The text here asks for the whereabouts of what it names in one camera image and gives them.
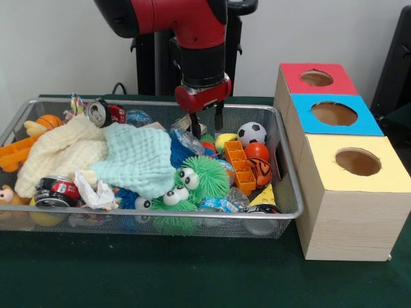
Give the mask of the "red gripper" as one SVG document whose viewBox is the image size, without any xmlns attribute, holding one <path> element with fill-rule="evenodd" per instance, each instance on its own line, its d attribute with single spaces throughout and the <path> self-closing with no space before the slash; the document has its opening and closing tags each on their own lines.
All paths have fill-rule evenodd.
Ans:
<svg viewBox="0 0 411 308">
<path fill-rule="evenodd" d="M 223 82 L 211 87 L 194 89 L 182 84 L 175 89 L 177 103 L 183 110 L 191 114 L 191 131 L 194 137 L 201 138 L 201 127 L 196 112 L 214 103 L 216 103 L 214 128 L 216 131 L 222 129 L 223 101 L 229 97 L 231 90 L 231 80 L 228 76 L 224 76 Z"/>
</svg>

